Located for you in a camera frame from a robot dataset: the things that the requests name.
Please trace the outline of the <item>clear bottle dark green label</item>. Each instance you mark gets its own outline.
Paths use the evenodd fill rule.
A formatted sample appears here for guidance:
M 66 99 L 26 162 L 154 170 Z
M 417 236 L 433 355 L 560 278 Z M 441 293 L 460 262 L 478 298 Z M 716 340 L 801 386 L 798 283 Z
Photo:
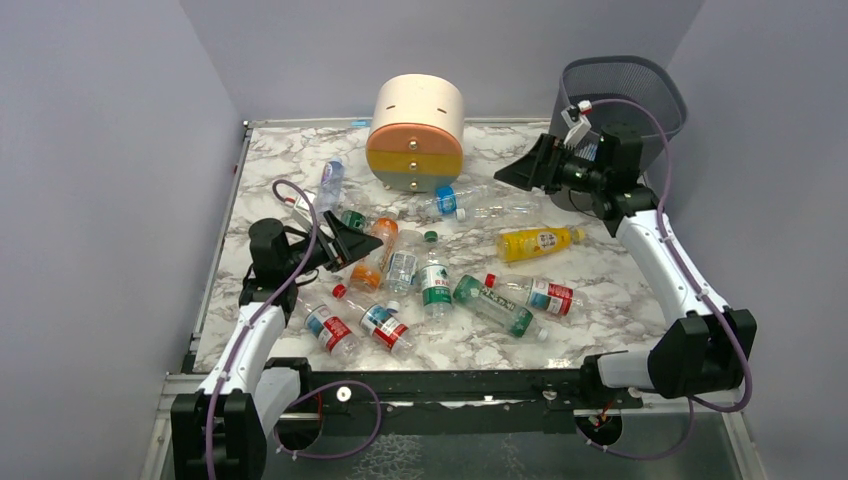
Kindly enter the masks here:
M 363 232 L 368 226 L 367 217 L 356 210 L 344 210 L 341 214 L 340 220 L 349 228 Z

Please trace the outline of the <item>orange drink bottle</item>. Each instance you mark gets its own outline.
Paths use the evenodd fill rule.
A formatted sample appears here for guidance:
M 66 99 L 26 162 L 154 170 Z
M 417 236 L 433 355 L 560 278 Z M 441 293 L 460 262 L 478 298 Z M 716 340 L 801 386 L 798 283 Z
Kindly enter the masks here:
M 380 239 L 382 245 L 356 264 L 350 276 L 352 288 L 366 293 L 373 293 L 379 288 L 398 237 L 399 215 L 396 207 L 388 207 L 370 227 L 368 234 Z

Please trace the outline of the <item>clear bottle white blue cap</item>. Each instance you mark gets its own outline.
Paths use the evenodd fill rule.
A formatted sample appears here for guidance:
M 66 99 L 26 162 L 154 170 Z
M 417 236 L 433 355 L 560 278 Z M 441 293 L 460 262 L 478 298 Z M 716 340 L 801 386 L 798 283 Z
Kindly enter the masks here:
M 454 216 L 460 223 L 494 220 L 523 220 L 537 217 L 542 204 L 535 198 L 496 198 L 456 209 Z

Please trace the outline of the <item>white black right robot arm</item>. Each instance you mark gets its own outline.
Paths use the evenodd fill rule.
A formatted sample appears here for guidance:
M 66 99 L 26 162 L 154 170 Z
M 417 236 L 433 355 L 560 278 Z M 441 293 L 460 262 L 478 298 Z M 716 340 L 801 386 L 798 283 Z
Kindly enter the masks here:
M 595 216 L 630 253 L 661 307 L 668 328 L 654 347 L 587 359 L 595 384 L 687 397 L 701 405 L 706 393 L 742 388 L 737 405 L 744 407 L 753 392 L 748 358 L 756 320 L 716 294 L 676 242 L 659 198 L 639 181 L 642 150 L 641 136 L 625 124 L 602 128 L 591 160 L 564 140 L 542 134 L 493 177 L 525 191 L 590 194 Z

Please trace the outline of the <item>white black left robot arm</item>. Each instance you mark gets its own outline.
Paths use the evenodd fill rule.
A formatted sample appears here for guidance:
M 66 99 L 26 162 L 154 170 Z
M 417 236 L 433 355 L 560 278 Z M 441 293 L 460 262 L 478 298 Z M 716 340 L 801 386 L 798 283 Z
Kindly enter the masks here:
M 324 215 L 309 231 L 265 218 L 249 230 L 250 270 L 239 297 L 236 327 L 217 364 L 193 393 L 170 408 L 174 475 L 178 479 L 259 479 L 279 417 L 305 395 L 307 361 L 272 360 L 271 348 L 296 307 L 297 278 L 339 271 L 383 241 Z

